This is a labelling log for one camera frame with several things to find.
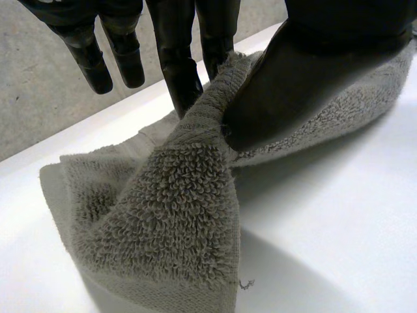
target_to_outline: white table surface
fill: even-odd
[[[263,49],[277,25],[238,43]],[[200,77],[206,82],[202,62]],[[164,82],[0,162],[0,312],[130,312],[84,282],[38,171],[119,143],[172,110]],[[241,313],[417,312],[417,58],[395,110],[366,131],[243,169]]]

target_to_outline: gray towel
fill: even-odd
[[[227,146],[220,123],[259,53],[231,55],[183,120],[172,112],[124,143],[62,156],[41,169],[65,248],[84,276],[138,312],[234,312],[240,229],[231,168],[376,119],[395,104],[413,53],[411,43],[291,137],[240,154]]]

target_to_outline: black robotic finger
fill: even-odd
[[[110,92],[113,82],[98,47],[94,25],[70,28],[70,31],[68,27],[49,27],[65,42],[91,89],[99,95]]]
[[[100,18],[124,84],[136,88],[145,82],[135,28],[142,0],[100,0]]]
[[[61,37],[96,93],[112,90],[113,82],[94,35],[96,0],[19,1]]]
[[[200,24],[203,60],[208,76],[213,80],[218,66],[233,51],[240,0],[195,0],[195,5]]]
[[[147,0],[162,73],[180,118],[203,92],[191,57],[194,0]]]

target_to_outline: gray concrete wall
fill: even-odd
[[[151,17],[145,7],[137,34],[146,83],[124,86],[101,25],[98,43],[104,52],[114,87],[96,95],[84,80],[61,39],[16,0],[0,0],[0,160],[54,135],[86,117],[162,79]],[[287,17],[283,0],[242,0],[238,42]],[[192,53],[202,59],[197,18]]]

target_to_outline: folded towel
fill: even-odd
[[[220,123],[259,53],[231,55],[183,120],[172,112],[119,145],[41,169],[65,248],[83,275],[138,312],[234,312],[240,229],[231,168],[376,119],[395,104],[413,53],[411,43],[291,137],[247,153],[227,146]]]

